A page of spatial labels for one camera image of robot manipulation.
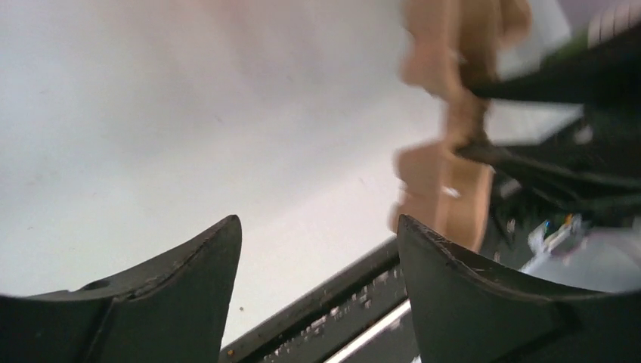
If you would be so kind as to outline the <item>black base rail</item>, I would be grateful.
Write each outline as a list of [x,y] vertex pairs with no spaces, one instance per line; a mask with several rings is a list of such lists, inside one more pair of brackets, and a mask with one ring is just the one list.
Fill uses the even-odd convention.
[[397,243],[386,241],[221,349],[221,362],[417,362]]

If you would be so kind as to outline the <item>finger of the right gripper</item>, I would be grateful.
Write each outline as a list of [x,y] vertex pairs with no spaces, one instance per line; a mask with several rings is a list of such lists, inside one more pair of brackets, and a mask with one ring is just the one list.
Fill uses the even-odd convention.
[[605,104],[640,95],[640,31],[629,29],[599,45],[510,79],[477,84],[480,98],[559,104]]
[[552,205],[568,211],[639,211],[640,172],[625,174],[606,163],[624,147],[544,144],[469,144],[462,158],[514,178]]

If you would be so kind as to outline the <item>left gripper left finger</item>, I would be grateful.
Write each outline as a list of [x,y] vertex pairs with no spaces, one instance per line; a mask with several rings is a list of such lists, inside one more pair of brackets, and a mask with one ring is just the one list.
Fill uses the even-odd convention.
[[79,290],[1,297],[3,362],[216,362],[240,259],[228,216]]

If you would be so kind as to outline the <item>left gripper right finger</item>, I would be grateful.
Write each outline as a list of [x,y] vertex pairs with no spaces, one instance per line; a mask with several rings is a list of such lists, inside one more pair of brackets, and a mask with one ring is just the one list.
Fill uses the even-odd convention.
[[398,249],[424,362],[638,362],[640,294],[569,287],[500,265],[409,216]]

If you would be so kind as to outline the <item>stack of paper cups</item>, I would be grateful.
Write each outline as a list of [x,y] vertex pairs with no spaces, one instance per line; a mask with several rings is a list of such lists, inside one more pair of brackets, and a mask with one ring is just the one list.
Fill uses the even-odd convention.
[[587,27],[587,47],[605,42],[640,22],[640,1],[619,1],[593,17]]

